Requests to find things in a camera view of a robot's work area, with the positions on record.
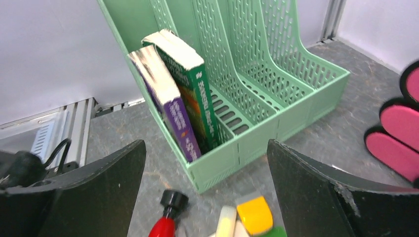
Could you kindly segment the purple paperback book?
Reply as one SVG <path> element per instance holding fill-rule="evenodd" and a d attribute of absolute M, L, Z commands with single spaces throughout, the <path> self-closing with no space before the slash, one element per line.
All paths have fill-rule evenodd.
<path fill-rule="evenodd" d="M 129 53 L 174 139 L 191 163 L 202 156 L 180 91 L 153 45 Z"/>

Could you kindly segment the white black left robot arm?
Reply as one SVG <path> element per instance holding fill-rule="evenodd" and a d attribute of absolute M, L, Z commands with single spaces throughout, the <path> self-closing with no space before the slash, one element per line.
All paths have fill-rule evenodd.
<path fill-rule="evenodd" d="M 79 167 L 75 161 L 65 163 L 72 140 L 61 141 L 52 151 L 49 158 L 42 162 L 41 158 L 28 151 L 18 151 L 14 154 L 6 151 L 0 152 L 0 188 L 29 187 L 46 178 L 54 177 L 72 171 Z M 56 156 L 64 150 L 55 168 L 48 169 Z"/>

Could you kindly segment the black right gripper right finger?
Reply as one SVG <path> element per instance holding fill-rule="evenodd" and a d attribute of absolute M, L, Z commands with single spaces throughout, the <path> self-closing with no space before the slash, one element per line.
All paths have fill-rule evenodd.
<path fill-rule="evenodd" d="M 288 236 L 418 236 L 418 189 L 346 173 L 274 139 L 267 159 Z"/>

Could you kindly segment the green mesh file rack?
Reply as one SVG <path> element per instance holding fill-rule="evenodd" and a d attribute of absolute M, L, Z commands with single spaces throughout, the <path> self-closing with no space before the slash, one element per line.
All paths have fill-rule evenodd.
<path fill-rule="evenodd" d="M 339 103 L 349 71 L 309 52 L 294 0 L 101 0 L 122 53 L 169 28 L 203 57 L 221 144 L 188 163 L 135 66 L 128 67 L 149 110 L 197 192 L 262 156 Z"/>

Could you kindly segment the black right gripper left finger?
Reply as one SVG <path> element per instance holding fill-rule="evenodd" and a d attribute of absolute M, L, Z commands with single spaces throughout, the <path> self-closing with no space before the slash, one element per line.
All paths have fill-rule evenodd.
<path fill-rule="evenodd" d="M 3 237 L 125 237 L 146 160 L 143 140 L 26 188 L 0 193 Z"/>

